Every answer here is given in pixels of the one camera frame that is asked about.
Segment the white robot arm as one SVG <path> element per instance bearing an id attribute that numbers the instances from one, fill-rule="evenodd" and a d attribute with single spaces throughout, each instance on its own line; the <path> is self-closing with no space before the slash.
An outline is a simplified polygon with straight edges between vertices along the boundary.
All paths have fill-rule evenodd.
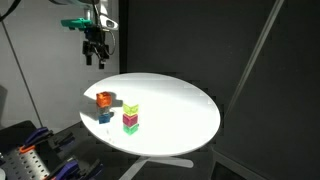
<path id="1" fill-rule="evenodd" d="M 93 63 L 92 56 L 98 59 L 98 67 L 103 69 L 107 60 L 114 54 L 116 38 L 114 31 L 119 25 L 112 20 L 107 12 L 108 0 L 49 0 L 57 5 L 76 5 L 84 10 L 84 16 L 76 19 L 64 19 L 63 27 L 69 30 L 78 29 L 84 33 L 85 40 L 82 43 L 82 54 L 86 58 L 86 64 Z"/>

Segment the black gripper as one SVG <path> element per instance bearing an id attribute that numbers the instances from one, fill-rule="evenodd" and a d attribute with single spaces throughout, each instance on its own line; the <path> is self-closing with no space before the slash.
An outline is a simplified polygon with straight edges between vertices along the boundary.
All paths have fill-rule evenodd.
<path id="1" fill-rule="evenodd" d="M 86 65 L 92 65 L 92 55 L 95 54 L 99 61 L 99 69 L 104 69 L 106 59 L 109 58 L 108 46 L 105 44 L 105 32 L 98 26 L 84 30 L 86 40 L 82 45 L 82 53 L 86 57 Z"/>

